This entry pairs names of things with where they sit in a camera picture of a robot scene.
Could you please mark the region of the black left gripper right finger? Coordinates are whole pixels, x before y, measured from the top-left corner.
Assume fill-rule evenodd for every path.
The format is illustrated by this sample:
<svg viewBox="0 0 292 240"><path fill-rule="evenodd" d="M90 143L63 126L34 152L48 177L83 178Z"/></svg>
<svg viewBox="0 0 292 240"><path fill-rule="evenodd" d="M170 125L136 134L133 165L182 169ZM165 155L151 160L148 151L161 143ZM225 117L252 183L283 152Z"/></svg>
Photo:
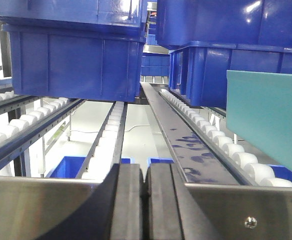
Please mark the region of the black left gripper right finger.
<svg viewBox="0 0 292 240"><path fill-rule="evenodd" d="M175 164L151 164L146 180L150 240L221 239L185 186Z"/></svg>

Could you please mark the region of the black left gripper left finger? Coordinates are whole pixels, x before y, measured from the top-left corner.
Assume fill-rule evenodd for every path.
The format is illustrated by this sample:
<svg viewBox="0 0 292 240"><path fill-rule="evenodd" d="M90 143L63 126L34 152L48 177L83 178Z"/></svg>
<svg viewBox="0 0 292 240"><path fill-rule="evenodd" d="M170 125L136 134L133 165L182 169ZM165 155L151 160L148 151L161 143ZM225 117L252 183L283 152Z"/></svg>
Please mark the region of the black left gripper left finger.
<svg viewBox="0 0 292 240"><path fill-rule="evenodd" d="M142 173L137 164L115 164L93 193L41 240L140 240Z"/></svg>

